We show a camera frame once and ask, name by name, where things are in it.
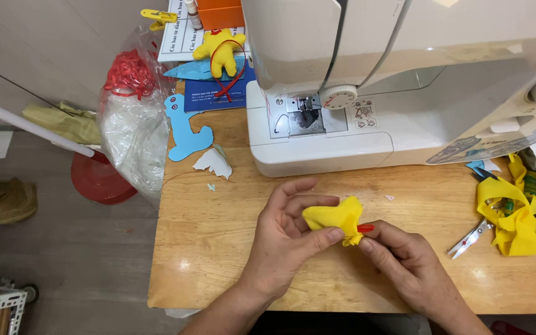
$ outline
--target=beige cloth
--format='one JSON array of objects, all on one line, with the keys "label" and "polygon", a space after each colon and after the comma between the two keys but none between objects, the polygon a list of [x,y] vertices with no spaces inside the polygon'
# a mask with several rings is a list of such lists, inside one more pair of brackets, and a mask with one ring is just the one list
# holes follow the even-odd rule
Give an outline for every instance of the beige cloth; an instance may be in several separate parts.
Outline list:
[{"label": "beige cloth", "polygon": [[29,104],[22,111],[25,119],[63,136],[78,144],[101,143],[101,134],[96,125],[96,114],[77,110],[63,101],[58,109]]}]

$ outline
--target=broom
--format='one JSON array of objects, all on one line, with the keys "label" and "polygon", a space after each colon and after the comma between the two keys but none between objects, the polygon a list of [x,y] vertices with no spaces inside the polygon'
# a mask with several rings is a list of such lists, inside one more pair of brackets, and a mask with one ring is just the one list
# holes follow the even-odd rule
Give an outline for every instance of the broom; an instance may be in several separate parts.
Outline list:
[{"label": "broom", "polygon": [[36,185],[26,184],[18,178],[0,181],[0,225],[27,219],[37,208]]}]

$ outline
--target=white pipe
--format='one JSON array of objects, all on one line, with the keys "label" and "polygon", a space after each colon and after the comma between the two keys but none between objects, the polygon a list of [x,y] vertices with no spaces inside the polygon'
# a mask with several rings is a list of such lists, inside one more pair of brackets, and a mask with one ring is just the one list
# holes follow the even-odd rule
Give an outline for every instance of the white pipe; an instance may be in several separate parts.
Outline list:
[{"label": "white pipe", "polygon": [[17,126],[18,128],[22,128],[27,132],[31,132],[35,134],[36,136],[40,136],[46,140],[55,142],[61,145],[62,147],[65,147],[67,149],[77,152],[78,154],[82,154],[87,157],[94,156],[94,150],[83,147],[80,144],[74,141],[70,141],[66,139],[65,137],[59,136],[56,133],[51,132],[39,125],[35,125],[34,123],[26,120],[25,118],[21,118],[18,115],[12,113],[11,111],[6,111],[1,107],[0,107],[0,120],[3,120],[9,123],[10,125]]}]

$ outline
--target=yellow clothespin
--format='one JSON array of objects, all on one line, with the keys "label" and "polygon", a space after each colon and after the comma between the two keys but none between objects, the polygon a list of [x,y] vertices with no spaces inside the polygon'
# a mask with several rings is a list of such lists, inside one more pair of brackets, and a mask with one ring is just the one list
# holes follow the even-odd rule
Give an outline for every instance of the yellow clothespin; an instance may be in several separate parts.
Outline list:
[{"label": "yellow clothespin", "polygon": [[175,14],[174,12],[142,10],[140,14],[142,14],[142,16],[147,19],[152,19],[156,21],[155,23],[150,25],[150,30],[152,30],[153,32],[164,29],[164,25],[167,22],[171,22],[171,23],[177,22],[177,14]]}]

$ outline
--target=scissors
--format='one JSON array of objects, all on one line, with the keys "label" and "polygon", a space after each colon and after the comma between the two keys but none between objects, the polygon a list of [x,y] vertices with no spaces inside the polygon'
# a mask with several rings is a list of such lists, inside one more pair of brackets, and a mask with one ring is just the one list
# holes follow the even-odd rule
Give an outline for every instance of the scissors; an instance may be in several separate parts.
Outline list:
[{"label": "scissors", "polygon": [[[480,182],[488,178],[493,178],[495,180],[498,180],[497,177],[493,175],[493,173],[483,170],[480,167],[475,167],[475,171],[479,172],[480,174],[477,174],[475,172],[472,172],[471,174],[473,175],[473,177],[475,177],[475,179],[477,179]],[[504,204],[504,199],[502,198],[500,201],[493,204],[491,208],[499,209],[503,206],[503,204]],[[465,252],[467,248],[472,246],[473,243],[477,242],[479,237],[484,232],[494,227],[495,226],[492,223],[487,221],[487,218],[483,217],[481,221],[479,222],[479,224],[470,233],[466,234],[466,236],[462,240],[460,240],[460,242],[458,242],[452,249],[450,249],[450,251],[448,252],[448,255],[456,252],[454,256],[452,257],[452,259],[457,258],[463,252]]]}]

